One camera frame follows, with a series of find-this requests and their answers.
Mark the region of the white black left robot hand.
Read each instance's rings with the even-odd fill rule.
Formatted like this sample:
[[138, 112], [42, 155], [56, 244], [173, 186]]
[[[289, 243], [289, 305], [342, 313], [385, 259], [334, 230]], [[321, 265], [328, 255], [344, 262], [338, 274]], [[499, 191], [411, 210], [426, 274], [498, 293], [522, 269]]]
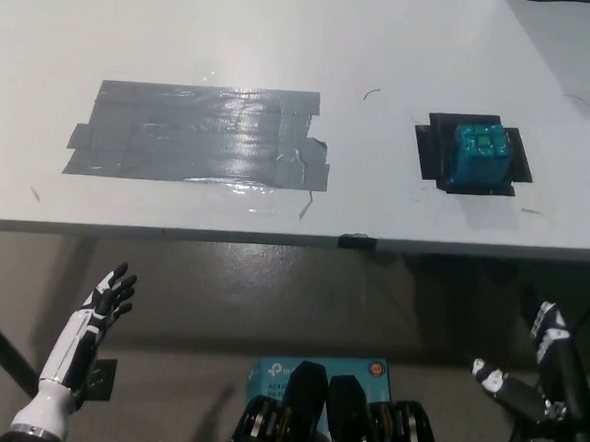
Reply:
[[44, 368], [37, 394], [12, 419], [0, 442], [65, 442], [69, 419], [86, 400], [98, 349], [112, 325], [132, 309], [137, 276], [119, 264], [70, 316]]

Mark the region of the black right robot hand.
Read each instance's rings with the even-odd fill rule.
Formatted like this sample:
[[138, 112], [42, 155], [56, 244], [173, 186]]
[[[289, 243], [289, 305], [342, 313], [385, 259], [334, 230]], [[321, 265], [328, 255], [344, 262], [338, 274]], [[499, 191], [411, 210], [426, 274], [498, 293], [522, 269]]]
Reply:
[[540, 384], [534, 388], [480, 359], [471, 373], [530, 439], [590, 442], [590, 388], [572, 329], [555, 302], [523, 298]]

